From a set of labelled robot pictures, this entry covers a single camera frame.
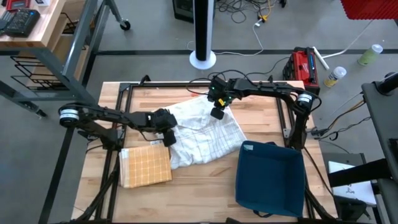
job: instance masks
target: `blue plastic tray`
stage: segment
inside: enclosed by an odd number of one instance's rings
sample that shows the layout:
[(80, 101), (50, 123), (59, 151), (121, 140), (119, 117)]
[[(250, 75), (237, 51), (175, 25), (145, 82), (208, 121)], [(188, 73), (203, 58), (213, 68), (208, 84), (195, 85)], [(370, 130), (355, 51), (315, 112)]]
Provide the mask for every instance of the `blue plastic tray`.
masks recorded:
[(304, 187), (300, 152), (273, 142), (243, 142), (235, 185), (238, 204), (254, 211), (301, 217)]

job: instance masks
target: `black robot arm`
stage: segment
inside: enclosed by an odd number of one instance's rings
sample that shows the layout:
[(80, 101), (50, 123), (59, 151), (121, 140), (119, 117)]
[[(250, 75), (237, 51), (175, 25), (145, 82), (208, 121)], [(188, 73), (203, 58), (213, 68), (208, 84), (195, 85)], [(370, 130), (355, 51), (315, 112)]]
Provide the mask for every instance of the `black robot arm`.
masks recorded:
[(208, 100), (214, 102), (211, 115), (217, 119), (224, 116), (223, 110), (233, 100), (250, 95), (271, 96), (284, 100), (288, 108), (296, 115), (294, 127), (289, 134), (287, 146), (301, 150), (304, 148), (307, 132), (305, 130), (308, 117), (311, 113), (314, 95), (287, 83), (265, 82), (254, 84), (252, 81), (243, 78), (233, 78), (224, 81), (214, 76), (209, 86)]
[(176, 142), (174, 132), (171, 130), (177, 125), (174, 115), (168, 110), (159, 109), (155, 112), (123, 113), (100, 106), (88, 106), (70, 103), (59, 109), (60, 124), (63, 127), (81, 129), (80, 134), (85, 137), (100, 138), (104, 149), (120, 150), (123, 145), (117, 129), (106, 129), (96, 123), (96, 120), (125, 124), (131, 129), (149, 133), (162, 133), (164, 145), (171, 146)]

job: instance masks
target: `white cloth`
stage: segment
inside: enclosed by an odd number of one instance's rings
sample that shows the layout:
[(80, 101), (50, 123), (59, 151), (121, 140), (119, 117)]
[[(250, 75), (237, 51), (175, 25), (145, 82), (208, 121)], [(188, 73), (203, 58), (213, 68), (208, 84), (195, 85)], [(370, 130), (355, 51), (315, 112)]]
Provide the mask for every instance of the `white cloth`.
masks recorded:
[(177, 119), (173, 128), (177, 142), (170, 147), (171, 168), (205, 164), (238, 150), (246, 140), (229, 107), (224, 118), (210, 115), (213, 103), (206, 96), (168, 106)]

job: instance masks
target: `red power station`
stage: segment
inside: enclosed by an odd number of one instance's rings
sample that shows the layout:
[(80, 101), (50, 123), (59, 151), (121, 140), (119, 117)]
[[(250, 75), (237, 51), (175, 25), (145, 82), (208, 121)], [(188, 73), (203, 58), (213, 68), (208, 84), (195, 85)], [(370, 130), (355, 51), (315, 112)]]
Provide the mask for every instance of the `red power station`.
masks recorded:
[(284, 80), (299, 80), (304, 87), (316, 95), (319, 94), (317, 66), (313, 48), (296, 47), (283, 70)]

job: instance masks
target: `concrete floor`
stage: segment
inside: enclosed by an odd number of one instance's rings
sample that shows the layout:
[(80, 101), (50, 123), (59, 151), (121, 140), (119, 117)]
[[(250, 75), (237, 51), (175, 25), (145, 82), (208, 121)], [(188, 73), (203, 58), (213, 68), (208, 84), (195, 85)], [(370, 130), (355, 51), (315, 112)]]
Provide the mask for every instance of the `concrete floor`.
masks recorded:
[[(101, 50), (185, 50), (193, 40), (193, 26), (174, 19), (171, 0), (118, 0), (121, 14), (129, 19), (132, 31), (123, 32), (110, 15)], [(227, 13), (216, 12), (213, 34), (213, 49), (258, 49), (251, 26), (256, 14), (245, 11), (248, 19), (235, 24)], [(265, 49), (293, 49), (296, 46), (316, 46), (318, 49), (345, 48), (368, 21), (351, 21), (346, 18), (341, 3), (331, 0), (295, 0), (288, 7), (272, 8), (269, 21), (259, 27), (257, 33)], [(394, 21), (374, 21), (369, 30), (353, 46), (366, 49), (371, 44), (385, 48), (398, 48), (398, 27)], [(138, 81), (144, 75), (153, 80), (191, 80), (204, 77), (210, 72), (237, 69), (242, 72), (265, 72), (280, 58), (288, 55), (258, 55), (242, 57), (220, 55), (216, 65), (209, 71), (199, 72), (188, 63), (187, 56), (146, 57), (97, 57), (88, 91), (98, 99), (101, 84), (106, 81)], [(329, 89), (322, 85), (322, 106), (313, 113), (318, 127), (327, 126), (335, 117), (330, 116), (339, 105), (361, 91), (361, 84), (380, 80), (391, 71), (397, 71), (394, 62), (398, 55), (380, 55), (377, 62), (367, 67), (356, 63), (360, 55), (342, 55), (329, 58), (331, 68), (343, 66), (348, 75)], [(284, 62), (278, 64), (273, 76), (281, 79)], [(2, 80), (21, 88), (10, 75), (18, 74), (7, 57), (0, 58)], [(318, 77), (321, 81), (329, 74), (318, 62)], [(267, 77), (253, 76), (253, 80)], [(341, 113), (360, 97), (340, 109)], [(38, 103), (49, 114), (47, 119), (37, 119), (20, 107), (0, 98), (0, 222), (37, 223), (55, 167), (65, 129), (58, 124), (57, 109), (64, 102)], [(356, 123), (369, 116), (366, 107), (341, 118), (336, 129)], [(340, 134), (335, 143), (350, 152), (365, 153), (368, 161), (383, 157), (371, 121)], [(321, 142), (323, 152), (341, 152), (335, 146)], [(70, 218), (83, 166), (86, 141), (75, 136), (68, 155), (62, 182), (58, 190), (50, 222)]]

